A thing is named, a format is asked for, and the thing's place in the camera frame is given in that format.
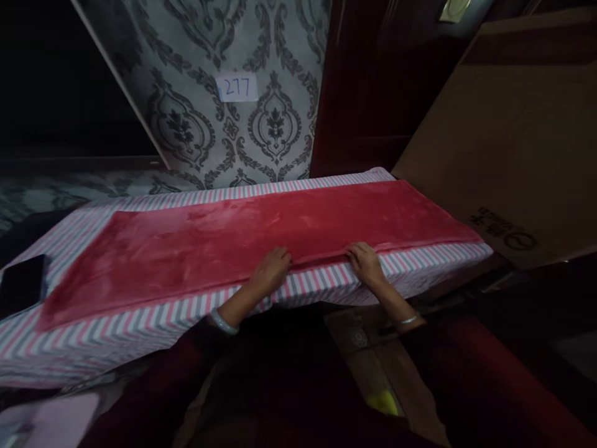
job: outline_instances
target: striped sheet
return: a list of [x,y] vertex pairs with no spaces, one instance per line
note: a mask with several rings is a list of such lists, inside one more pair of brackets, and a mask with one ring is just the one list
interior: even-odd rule
[[[91,243],[117,210],[146,211],[244,198],[276,192],[383,182],[394,178],[382,168],[360,174],[292,180],[161,195],[96,201],[75,210],[11,264],[39,254],[51,259],[49,293],[76,257]],[[390,282],[405,297],[419,294],[492,253],[486,244],[432,245],[381,256]],[[56,388],[89,380],[119,365],[170,347],[189,327],[224,303],[239,286],[200,296],[107,315],[53,331],[38,333],[40,307],[0,324],[0,385]],[[376,299],[352,273],[348,263],[291,274],[284,285],[264,299],[254,313],[279,304],[298,307],[317,301],[370,305]]]

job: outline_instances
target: black phone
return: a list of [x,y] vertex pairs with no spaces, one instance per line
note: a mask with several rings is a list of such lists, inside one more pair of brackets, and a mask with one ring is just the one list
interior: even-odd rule
[[38,255],[4,270],[0,284],[0,320],[25,311],[45,299],[49,257]]

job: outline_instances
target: red fleece blanket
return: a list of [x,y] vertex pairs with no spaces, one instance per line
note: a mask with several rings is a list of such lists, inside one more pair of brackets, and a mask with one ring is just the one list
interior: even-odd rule
[[38,328],[238,284],[276,246],[288,247],[292,271],[337,263],[352,241],[390,251],[481,239],[402,180],[116,212],[47,298]]

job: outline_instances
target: silver bracelet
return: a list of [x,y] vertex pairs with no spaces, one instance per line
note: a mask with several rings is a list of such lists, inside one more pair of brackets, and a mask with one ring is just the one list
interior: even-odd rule
[[417,320],[418,318],[419,318],[419,315],[418,315],[418,314],[415,314],[413,317],[410,317],[410,318],[408,318],[408,319],[406,319],[406,320],[402,320],[402,321],[398,322],[398,324],[399,324],[399,325],[406,325],[406,324],[409,324],[409,323],[411,323],[411,322],[414,322],[414,321],[415,321],[415,320]]
[[218,312],[217,308],[211,310],[211,318],[216,323],[218,328],[222,330],[224,333],[227,333],[230,336],[235,336],[236,334],[238,334],[238,328],[234,328],[232,325],[227,323],[227,321],[225,321],[222,318],[222,316],[220,316],[220,313]]

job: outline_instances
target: white label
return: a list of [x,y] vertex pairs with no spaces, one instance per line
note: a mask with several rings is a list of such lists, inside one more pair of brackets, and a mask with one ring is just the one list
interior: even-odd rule
[[234,72],[219,75],[216,78],[220,101],[223,103],[240,103],[243,101],[257,101],[257,77],[255,73]]

